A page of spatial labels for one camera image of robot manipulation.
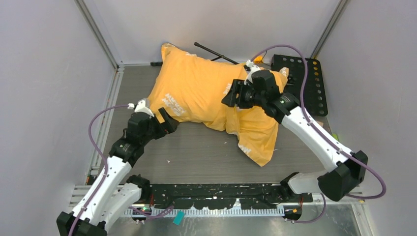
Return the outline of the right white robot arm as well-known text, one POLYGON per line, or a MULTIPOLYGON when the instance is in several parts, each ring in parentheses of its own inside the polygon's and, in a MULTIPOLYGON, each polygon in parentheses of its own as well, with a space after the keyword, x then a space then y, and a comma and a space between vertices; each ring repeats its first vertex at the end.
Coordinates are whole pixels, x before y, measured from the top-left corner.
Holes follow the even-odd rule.
POLYGON ((303 193, 321 193, 337 202, 364 180, 368 157, 363 151, 332 147, 326 139, 334 138, 303 111, 294 95, 280 92, 270 71, 258 70, 251 77, 251 81, 234 79, 222 103, 241 109, 262 108, 267 116, 303 141, 325 168, 323 173, 294 172, 283 179, 280 190, 284 200, 293 202, 303 193))

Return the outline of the yellow printed pillowcase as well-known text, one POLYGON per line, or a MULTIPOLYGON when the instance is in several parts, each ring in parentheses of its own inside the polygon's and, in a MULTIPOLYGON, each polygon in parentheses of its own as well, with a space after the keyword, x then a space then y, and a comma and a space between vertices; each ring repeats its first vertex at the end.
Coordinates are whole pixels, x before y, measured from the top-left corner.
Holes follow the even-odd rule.
POLYGON ((161 47, 162 66, 148 97, 150 109, 164 108, 180 122, 234 134, 239 149, 259 166, 273 156, 278 123, 262 108, 230 108, 222 99, 234 79, 245 79, 242 64, 211 61, 190 54, 170 43, 161 47))

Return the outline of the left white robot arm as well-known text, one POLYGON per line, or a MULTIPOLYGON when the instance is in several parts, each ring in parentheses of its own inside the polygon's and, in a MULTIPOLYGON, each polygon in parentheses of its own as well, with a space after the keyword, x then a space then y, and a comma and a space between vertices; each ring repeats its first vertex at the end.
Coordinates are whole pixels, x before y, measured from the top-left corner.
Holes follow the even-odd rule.
POLYGON ((106 236, 109 229, 135 202, 146 203, 151 196, 150 181, 130 176, 120 191, 117 186, 144 154, 151 140, 176 131, 179 121, 164 108, 158 109, 163 121, 148 108, 134 112, 120 139, 113 143, 104 168, 87 194, 69 212, 57 217, 61 236, 106 236))

